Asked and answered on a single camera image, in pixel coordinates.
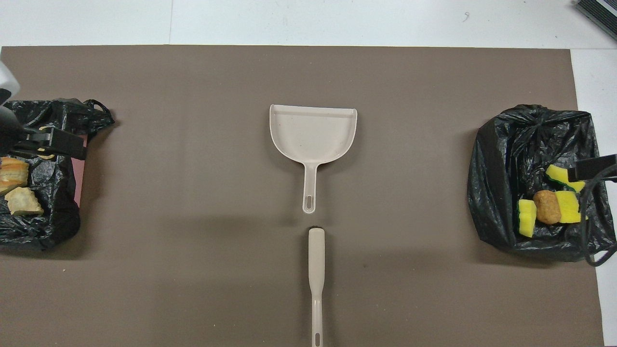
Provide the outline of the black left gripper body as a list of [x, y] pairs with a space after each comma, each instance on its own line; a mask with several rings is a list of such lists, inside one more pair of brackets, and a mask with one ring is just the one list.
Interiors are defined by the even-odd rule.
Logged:
[[20, 147], [20, 143], [28, 139], [28, 132], [17, 120], [15, 114], [4, 106], [0, 107], [0, 155], [29, 157]]

